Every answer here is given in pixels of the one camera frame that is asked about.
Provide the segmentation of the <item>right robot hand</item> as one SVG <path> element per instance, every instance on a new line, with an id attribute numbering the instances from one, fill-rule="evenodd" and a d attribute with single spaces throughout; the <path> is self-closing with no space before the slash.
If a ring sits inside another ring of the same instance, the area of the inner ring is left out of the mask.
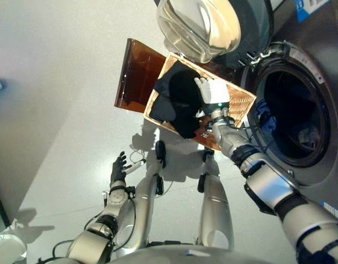
<path id="1" fill-rule="evenodd" d="M 194 78 L 202 101 L 202 110 L 206 116 L 217 109 L 229 109 L 230 94 L 227 84 L 222 79 Z"/>

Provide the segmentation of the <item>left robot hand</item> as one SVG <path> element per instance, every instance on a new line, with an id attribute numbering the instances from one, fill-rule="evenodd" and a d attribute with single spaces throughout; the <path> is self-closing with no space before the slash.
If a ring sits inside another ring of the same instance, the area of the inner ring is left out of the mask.
<path id="1" fill-rule="evenodd" d="M 146 163 L 146 159 L 140 159 L 135 163 L 127 164 L 127 156 L 122 151 L 112 163 L 110 187 L 116 182 L 126 182 L 126 176 L 133 173 Z"/>

